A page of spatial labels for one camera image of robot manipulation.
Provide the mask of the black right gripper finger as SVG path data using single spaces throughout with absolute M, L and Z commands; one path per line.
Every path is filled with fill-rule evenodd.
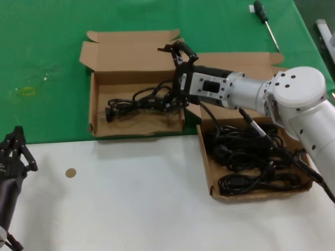
M 158 48 L 158 51 L 171 53 L 176 67 L 184 63 L 182 52 L 188 56 L 188 64 L 193 65 L 193 63 L 198 60 L 198 55 L 183 41 L 166 44 L 165 47 Z
M 162 111 L 175 112 L 185 109 L 189 102 L 185 97 L 166 95 L 162 99 Z

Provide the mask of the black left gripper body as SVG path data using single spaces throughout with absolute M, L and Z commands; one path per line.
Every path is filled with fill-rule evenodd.
M 1 225 L 10 225 L 25 178 L 20 159 L 1 156 Z

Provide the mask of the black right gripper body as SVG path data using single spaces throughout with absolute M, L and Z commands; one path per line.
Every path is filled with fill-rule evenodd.
M 229 70 L 193 64 L 179 64 L 173 76 L 173 93 L 181 102 L 224 105 Z

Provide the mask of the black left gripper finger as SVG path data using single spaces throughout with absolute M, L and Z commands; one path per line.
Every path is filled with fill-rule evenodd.
M 1 141 L 1 155 L 8 156 L 13 149 L 14 143 L 17 140 L 18 126 L 15 126 L 11 133 L 6 134 L 3 141 Z
M 26 138 L 24 135 L 24 130 L 22 126 L 15 126 L 15 149 L 17 150 L 18 155 L 23 155 L 27 161 L 27 165 L 25 165 L 25 172 L 36 172 L 38 170 L 38 166 L 36 160 L 33 155 L 29 151 L 26 145 Z

